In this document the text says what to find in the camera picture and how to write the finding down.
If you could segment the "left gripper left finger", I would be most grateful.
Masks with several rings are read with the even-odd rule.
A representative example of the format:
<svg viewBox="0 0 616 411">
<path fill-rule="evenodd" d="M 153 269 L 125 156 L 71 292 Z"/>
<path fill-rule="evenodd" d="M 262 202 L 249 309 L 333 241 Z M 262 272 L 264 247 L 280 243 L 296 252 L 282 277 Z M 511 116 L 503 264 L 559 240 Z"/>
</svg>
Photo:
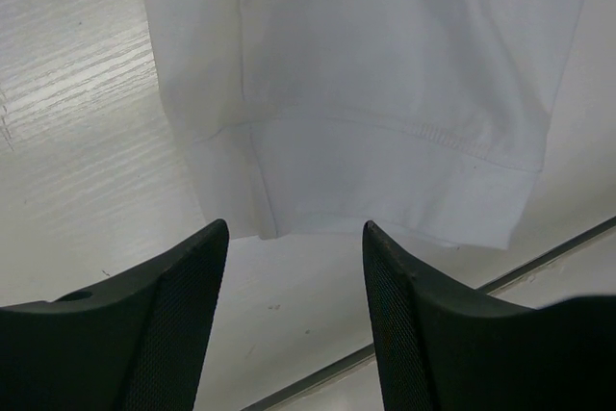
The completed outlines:
<svg viewBox="0 0 616 411">
<path fill-rule="evenodd" d="M 191 410 L 229 246 L 218 219 L 54 301 L 1 310 L 5 410 Z"/>
</svg>

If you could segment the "white skirt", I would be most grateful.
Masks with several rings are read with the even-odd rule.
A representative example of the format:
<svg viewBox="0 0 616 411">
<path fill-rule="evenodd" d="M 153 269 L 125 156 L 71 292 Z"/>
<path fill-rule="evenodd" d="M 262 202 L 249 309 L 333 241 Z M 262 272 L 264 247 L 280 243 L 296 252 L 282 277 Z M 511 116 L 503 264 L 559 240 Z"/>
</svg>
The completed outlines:
<svg viewBox="0 0 616 411">
<path fill-rule="evenodd" d="M 144 0 L 203 216 L 504 249 L 584 0 Z"/>
</svg>

